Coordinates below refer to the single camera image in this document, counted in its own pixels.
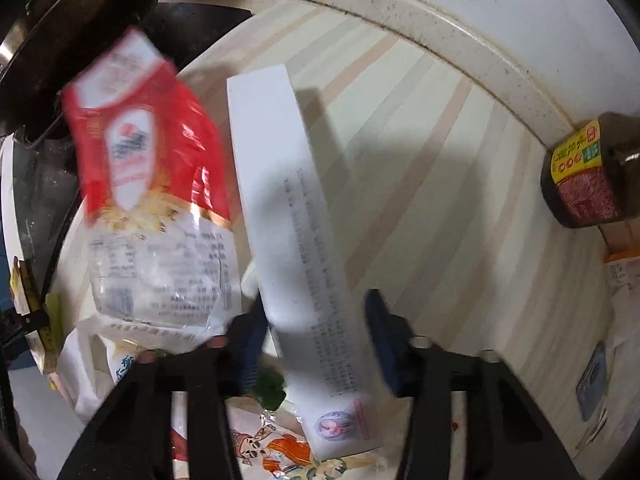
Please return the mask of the green pepper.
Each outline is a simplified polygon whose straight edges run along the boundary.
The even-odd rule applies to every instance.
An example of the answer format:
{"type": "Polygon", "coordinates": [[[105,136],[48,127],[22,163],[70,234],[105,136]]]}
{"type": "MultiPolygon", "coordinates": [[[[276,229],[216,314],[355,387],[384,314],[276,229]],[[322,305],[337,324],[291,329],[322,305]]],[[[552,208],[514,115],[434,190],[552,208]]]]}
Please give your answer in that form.
{"type": "Polygon", "coordinates": [[[259,367],[250,396],[266,411],[277,411],[286,398],[283,376],[269,367],[259,367]]]}

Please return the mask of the white paper box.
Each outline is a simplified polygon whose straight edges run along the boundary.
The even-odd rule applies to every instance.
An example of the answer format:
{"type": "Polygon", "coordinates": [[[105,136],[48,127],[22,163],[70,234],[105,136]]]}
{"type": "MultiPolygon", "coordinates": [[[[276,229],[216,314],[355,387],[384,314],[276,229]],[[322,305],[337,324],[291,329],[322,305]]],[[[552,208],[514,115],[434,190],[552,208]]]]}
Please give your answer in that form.
{"type": "Polygon", "coordinates": [[[227,81],[236,180],[262,304],[311,451],[381,444],[373,364],[285,66],[227,81]]]}

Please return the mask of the red white food bag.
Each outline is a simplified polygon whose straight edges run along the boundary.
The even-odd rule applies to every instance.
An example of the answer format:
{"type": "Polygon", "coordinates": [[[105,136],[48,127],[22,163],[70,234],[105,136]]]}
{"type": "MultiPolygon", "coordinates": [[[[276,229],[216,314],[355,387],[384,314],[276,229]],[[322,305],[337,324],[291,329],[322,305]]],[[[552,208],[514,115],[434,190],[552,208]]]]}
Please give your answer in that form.
{"type": "Polygon", "coordinates": [[[216,126],[140,30],[63,90],[77,152],[96,308],[216,328],[241,310],[216,126]]]}

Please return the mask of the yellow snack wrapper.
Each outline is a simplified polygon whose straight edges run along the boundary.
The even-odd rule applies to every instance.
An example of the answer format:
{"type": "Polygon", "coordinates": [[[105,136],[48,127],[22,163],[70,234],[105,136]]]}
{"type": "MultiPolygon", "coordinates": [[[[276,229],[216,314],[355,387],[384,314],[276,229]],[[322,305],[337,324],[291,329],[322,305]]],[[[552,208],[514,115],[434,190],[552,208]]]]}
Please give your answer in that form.
{"type": "Polygon", "coordinates": [[[13,259],[10,289],[14,308],[22,323],[21,330],[36,367],[43,375],[51,374],[58,362],[58,352],[55,349],[50,318],[36,287],[29,261],[17,257],[13,259]]]}

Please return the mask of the cartoon printed snack bag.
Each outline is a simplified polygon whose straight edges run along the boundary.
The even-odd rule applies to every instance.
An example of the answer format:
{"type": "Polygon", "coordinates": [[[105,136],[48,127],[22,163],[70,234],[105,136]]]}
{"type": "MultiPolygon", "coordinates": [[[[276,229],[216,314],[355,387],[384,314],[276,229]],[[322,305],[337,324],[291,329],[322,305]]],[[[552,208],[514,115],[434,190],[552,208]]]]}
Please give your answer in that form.
{"type": "Polygon", "coordinates": [[[318,460],[295,416],[266,412],[251,398],[229,401],[227,413],[243,479],[373,479],[384,467],[375,452],[318,460]]]}

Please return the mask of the dark sauce jar yellow label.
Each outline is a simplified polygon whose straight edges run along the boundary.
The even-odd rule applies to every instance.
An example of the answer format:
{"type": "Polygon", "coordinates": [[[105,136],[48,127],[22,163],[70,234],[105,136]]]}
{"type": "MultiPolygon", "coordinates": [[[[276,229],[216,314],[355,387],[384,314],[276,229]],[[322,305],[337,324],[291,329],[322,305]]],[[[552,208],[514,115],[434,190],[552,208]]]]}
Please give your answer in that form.
{"type": "Polygon", "coordinates": [[[541,167],[542,197],[569,229],[639,215],[639,119],[604,113],[552,146],[541,167]]]}

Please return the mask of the black wok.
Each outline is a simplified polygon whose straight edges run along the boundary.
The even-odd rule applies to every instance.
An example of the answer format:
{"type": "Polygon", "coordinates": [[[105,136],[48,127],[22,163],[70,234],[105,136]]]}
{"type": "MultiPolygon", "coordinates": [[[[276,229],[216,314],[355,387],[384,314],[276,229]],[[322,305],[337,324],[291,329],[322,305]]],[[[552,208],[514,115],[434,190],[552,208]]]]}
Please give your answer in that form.
{"type": "Polygon", "coordinates": [[[134,0],[28,0],[1,43],[1,134],[55,100],[115,40],[134,0]]]}

